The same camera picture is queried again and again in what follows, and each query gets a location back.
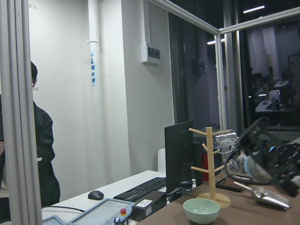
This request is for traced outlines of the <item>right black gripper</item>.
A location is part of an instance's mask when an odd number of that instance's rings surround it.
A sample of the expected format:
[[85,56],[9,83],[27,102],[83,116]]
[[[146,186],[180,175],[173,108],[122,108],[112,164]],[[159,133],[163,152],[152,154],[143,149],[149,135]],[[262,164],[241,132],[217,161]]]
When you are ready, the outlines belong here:
[[296,197],[300,189],[300,144],[282,143],[267,131],[270,119],[262,117],[247,128],[237,141],[247,155],[244,171],[253,185],[273,185]]

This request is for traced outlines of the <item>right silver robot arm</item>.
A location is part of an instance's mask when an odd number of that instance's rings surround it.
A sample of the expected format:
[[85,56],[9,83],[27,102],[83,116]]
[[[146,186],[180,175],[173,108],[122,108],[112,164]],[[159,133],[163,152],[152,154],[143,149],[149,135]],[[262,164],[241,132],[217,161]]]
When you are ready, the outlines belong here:
[[247,159],[245,172],[256,183],[270,184],[285,194],[296,197],[300,189],[300,144],[282,143],[267,131],[270,119],[257,119],[237,141]]

